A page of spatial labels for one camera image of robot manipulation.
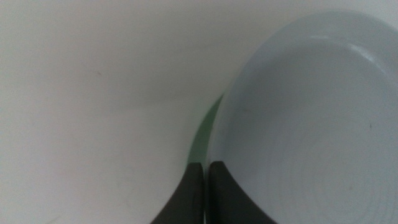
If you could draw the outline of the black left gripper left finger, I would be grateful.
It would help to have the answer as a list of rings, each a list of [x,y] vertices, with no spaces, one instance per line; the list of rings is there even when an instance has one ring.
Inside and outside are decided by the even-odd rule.
[[[204,223],[204,176],[201,163],[189,163],[175,192],[151,224]]]

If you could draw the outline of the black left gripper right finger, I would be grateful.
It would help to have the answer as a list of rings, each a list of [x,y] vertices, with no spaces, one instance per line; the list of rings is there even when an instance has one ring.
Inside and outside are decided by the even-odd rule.
[[[214,161],[208,170],[208,223],[276,224],[235,181],[222,161]]]

